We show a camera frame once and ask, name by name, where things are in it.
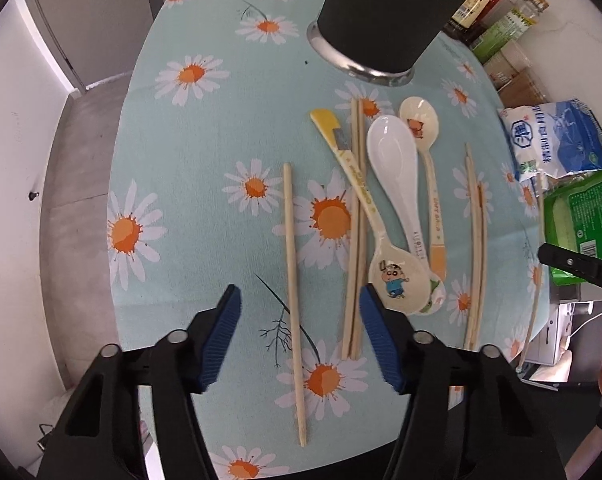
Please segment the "cream spoon orange handle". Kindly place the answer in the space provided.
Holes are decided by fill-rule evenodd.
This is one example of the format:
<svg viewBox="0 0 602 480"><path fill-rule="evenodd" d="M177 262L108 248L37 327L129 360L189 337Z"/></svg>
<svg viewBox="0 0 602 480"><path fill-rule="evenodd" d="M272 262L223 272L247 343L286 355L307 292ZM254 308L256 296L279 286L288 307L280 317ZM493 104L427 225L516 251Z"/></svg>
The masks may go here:
<svg viewBox="0 0 602 480"><path fill-rule="evenodd" d="M433 106L420 96L409 96L400 106L400 118L415 138L425 171L429 206L429 262L441 281L446 279L446 247L435 163L430 150L439 135L439 119Z"/></svg>

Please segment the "wooden chopstick pair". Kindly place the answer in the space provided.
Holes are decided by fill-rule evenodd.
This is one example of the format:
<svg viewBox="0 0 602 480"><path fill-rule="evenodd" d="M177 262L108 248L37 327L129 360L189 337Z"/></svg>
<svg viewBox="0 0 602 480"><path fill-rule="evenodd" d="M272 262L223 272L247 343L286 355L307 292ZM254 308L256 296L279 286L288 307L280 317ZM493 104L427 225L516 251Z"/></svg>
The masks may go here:
<svg viewBox="0 0 602 480"><path fill-rule="evenodd" d="M472 157L472 148L465 145L465 164L467 172L467 191L469 195L470 218L472 218L472 281L470 282L470 304L468 310L466 336L464 349L472 350L472 333L478 310L478 292L480 289L481 274L481 212L479 181L476 174L475 162Z"/></svg>
<svg viewBox="0 0 602 480"><path fill-rule="evenodd" d="M478 292L478 310L472 333L472 350L479 349L480 330L482 317L484 316L484 298L486 298L487 290L487 274L488 274L488 202L487 191L484 184L479 184L480 195L480 212L481 212L481 274L480 274L480 289Z"/></svg>

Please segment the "dark soy sauce bottle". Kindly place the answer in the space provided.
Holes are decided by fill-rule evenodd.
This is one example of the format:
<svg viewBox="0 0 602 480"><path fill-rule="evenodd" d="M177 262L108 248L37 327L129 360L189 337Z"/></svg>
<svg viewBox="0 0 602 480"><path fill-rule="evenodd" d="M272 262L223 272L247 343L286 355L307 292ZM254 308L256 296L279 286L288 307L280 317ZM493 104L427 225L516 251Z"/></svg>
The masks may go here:
<svg viewBox="0 0 602 480"><path fill-rule="evenodd" d="M472 29L472 26L490 11L500 0L465 0L455 11L452 18L443 26L447 36L462 40Z"/></svg>

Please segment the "green label bottle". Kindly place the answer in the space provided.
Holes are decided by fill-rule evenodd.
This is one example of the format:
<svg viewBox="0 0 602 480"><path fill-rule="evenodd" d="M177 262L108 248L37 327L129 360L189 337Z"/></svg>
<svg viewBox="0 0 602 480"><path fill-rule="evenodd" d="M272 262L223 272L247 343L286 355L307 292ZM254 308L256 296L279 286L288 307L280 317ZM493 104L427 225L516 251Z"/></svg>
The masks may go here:
<svg viewBox="0 0 602 480"><path fill-rule="evenodd" d="M498 53L510 40L520 38L540 15L550 6L548 0L522 0L513 6L502 18L486 29L472 43L470 50L477 60L484 64Z"/></svg>

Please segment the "brown spice jar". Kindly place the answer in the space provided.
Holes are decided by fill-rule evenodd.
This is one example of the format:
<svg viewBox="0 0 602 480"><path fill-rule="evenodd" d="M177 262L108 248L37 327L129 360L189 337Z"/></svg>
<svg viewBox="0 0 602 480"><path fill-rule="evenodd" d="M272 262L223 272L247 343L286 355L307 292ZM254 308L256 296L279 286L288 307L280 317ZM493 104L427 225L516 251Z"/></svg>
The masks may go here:
<svg viewBox="0 0 602 480"><path fill-rule="evenodd" d="M534 106L548 102L548 96L536 74L526 68L499 90L503 105L507 108Z"/></svg>

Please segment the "blue white salt bag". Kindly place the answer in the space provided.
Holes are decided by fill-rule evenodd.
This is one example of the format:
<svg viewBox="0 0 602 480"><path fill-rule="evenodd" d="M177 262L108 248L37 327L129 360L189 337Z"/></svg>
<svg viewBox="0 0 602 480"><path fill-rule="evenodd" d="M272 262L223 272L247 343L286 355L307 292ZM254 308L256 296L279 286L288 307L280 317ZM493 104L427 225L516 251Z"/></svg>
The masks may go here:
<svg viewBox="0 0 602 480"><path fill-rule="evenodd" d="M500 111L520 181L602 170L602 127L578 99Z"/></svg>

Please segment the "green sugar bag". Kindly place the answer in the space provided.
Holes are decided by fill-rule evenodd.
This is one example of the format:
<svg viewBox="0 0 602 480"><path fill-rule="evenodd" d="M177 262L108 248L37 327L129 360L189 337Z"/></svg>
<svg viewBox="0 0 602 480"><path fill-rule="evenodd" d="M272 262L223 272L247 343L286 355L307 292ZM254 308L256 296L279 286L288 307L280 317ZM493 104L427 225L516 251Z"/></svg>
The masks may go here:
<svg viewBox="0 0 602 480"><path fill-rule="evenodd" d="M544 222L548 243L602 259L602 170L546 195Z"/></svg>

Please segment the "daisy print blue tablecloth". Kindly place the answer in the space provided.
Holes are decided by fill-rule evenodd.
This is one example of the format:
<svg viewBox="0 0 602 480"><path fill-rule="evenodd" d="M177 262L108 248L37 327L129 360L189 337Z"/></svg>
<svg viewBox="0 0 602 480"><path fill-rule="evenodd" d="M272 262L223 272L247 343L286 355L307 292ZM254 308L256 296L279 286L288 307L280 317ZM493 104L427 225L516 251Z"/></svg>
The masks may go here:
<svg viewBox="0 0 602 480"><path fill-rule="evenodd" d="M412 324L449 346L466 335L472 220L465 145L488 202L488 286L480 339L522 350L533 297L538 210L514 178L500 99L464 44L439 35L410 84L385 88L336 70L305 32L324 0L167 0L140 51L116 136L107 210L116 325L127 349L155 344L209 309L228 285L243 298L216 383L196 396L222 479L307 470L365 479L393 441L406 401L374 352L341 359L351 185L310 118L343 126L353 98L373 120L420 96L435 109L431 148L446 247L446 298ZM292 166L307 446L299 445L289 330L283 166Z"/></svg>

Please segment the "white ceramic soup spoon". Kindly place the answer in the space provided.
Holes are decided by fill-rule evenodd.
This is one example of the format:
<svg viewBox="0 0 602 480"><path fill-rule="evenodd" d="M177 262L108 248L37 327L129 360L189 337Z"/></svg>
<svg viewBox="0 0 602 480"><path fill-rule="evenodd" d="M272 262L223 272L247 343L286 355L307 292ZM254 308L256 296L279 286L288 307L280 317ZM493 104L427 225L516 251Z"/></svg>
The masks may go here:
<svg viewBox="0 0 602 480"><path fill-rule="evenodd" d="M377 117L368 128L368 160L401 222L409 252L429 266L418 213L418 155L411 130L397 116Z"/></svg>

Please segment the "clear spice jar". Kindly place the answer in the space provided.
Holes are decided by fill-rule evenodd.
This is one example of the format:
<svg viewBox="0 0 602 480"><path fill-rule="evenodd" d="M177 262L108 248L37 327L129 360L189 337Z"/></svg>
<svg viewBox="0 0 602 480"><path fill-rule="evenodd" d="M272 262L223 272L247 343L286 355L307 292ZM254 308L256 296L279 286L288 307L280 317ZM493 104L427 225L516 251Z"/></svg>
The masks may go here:
<svg viewBox="0 0 602 480"><path fill-rule="evenodd" d="M529 67L531 62L516 40L508 41L501 50L484 62L484 70L496 90L500 90Z"/></svg>

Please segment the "small green print spoon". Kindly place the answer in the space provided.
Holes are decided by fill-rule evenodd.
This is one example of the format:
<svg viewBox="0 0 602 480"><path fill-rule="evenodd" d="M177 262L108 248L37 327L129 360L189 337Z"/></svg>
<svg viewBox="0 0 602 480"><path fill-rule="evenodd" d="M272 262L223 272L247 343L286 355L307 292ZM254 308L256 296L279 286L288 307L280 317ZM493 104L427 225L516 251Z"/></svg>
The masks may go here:
<svg viewBox="0 0 602 480"><path fill-rule="evenodd" d="M446 298L445 286L437 274L429 272L430 297L425 307L416 312L416 315L431 315L437 312Z"/></svg>

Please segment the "cartoon boy spoon yellow handle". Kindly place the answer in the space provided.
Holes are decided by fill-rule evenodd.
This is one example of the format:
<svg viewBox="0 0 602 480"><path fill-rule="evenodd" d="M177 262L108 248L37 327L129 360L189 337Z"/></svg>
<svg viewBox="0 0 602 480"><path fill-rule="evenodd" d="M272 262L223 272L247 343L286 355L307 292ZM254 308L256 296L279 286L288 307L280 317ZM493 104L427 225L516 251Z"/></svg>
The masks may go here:
<svg viewBox="0 0 602 480"><path fill-rule="evenodd" d="M406 315L416 313L430 299L428 273L415 256L390 242L385 223L336 115L331 110L315 108L310 111L310 118L348 177L373 232L374 254L368 267L368 281L375 286L387 309Z"/></svg>

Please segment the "black cylindrical utensil holder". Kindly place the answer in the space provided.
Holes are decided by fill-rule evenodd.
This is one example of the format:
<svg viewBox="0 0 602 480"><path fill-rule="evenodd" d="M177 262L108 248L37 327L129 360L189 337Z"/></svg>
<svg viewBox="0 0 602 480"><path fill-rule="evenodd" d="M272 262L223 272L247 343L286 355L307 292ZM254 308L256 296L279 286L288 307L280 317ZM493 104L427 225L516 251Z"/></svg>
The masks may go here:
<svg viewBox="0 0 602 480"><path fill-rule="evenodd" d="M307 40L351 77L401 87L431 41L465 0L324 0Z"/></svg>

